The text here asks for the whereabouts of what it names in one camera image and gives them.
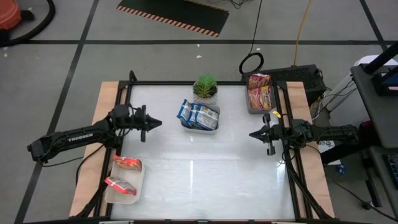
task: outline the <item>potted plant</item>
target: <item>potted plant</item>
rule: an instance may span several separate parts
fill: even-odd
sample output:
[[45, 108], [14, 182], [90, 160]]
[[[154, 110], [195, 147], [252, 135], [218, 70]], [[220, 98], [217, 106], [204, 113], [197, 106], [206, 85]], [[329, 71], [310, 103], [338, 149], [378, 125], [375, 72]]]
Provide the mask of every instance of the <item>potted plant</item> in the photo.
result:
[[213, 75], [202, 75], [193, 84], [193, 101], [205, 105], [216, 105], [217, 82]]

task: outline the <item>orange vacuum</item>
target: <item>orange vacuum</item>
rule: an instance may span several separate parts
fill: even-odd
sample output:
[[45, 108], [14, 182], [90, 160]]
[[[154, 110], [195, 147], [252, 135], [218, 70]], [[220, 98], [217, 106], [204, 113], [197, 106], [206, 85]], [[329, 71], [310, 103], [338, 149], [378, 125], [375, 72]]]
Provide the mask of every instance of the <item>orange vacuum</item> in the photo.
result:
[[14, 0], [0, 0], [0, 29], [9, 30], [21, 21], [21, 10]]
[[55, 6], [52, 0], [47, 0], [49, 13], [46, 18], [33, 30], [18, 38], [10, 40], [11, 30], [21, 21], [33, 21], [34, 15], [28, 10], [20, 10], [15, 0], [0, 0], [0, 47], [20, 44], [31, 39], [46, 28], [55, 15]]

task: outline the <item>red snack package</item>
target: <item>red snack package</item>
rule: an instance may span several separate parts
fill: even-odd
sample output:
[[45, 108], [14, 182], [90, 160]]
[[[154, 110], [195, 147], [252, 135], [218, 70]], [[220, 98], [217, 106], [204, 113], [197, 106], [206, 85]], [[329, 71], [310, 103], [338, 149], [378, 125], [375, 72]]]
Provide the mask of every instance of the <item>red snack package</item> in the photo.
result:
[[105, 183], [122, 194], [137, 195], [137, 189], [125, 180], [121, 180], [116, 177], [107, 177], [105, 179]]
[[250, 106], [256, 110], [272, 109], [271, 88], [264, 86], [249, 91]]
[[248, 90], [267, 86], [271, 83], [271, 76], [263, 74], [253, 74], [249, 78]]
[[124, 169], [131, 169], [136, 171], [142, 170], [142, 162], [139, 159], [132, 159], [127, 157], [114, 156], [114, 161]]

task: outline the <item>yellow cable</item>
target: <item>yellow cable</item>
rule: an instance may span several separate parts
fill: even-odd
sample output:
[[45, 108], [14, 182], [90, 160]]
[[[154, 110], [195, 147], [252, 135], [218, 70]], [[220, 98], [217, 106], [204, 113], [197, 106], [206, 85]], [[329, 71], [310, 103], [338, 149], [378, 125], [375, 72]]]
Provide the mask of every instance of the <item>yellow cable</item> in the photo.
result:
[[296, 50], [295, 50], [295, 53], [294, 53], [294, 63], [293, 63], [293, 65], [296, 65], [297, 49], [299, 47], [299, 39], [300, 39], [300, 35], [301, 35], [301, 30], [303, 29], [305, 18], [307, 17], [308, 10], [310, 9], [311, 2], [312, 2], [312, 0], [308, 0], [307, 8], [305, 9], [304, 16], [303, 16], [303, 21], [301, 21], [300, 29], [298, 30], [297, 40], [296, 40]]

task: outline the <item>blue snack package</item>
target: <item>blue snack package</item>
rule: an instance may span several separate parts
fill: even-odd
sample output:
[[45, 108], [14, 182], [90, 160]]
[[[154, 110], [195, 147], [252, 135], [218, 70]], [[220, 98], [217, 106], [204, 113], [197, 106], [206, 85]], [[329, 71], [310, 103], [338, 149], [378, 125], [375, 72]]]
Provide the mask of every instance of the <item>blue snack package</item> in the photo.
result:
[[195, 124], [204, 130], [212, 131], [217, 128], [219, 114], [203, 105], [198, 105]]
[[181, 120], [183, 126], [189, 128], [188, 119], [191, 113], [191, 103], [188, 100], [184, 100], [181, 105], [180, 111], [178, 112], [177, 118]]
[[191, 128], [194, 127], [198, 127], [197, 125], [195, 125], [196, 121], [197, 121], [197, 111], [198, 111], [198, 107], [199, 105], [196, 103], [191, 103], [191, 112], [189, 114], [187, 123]]

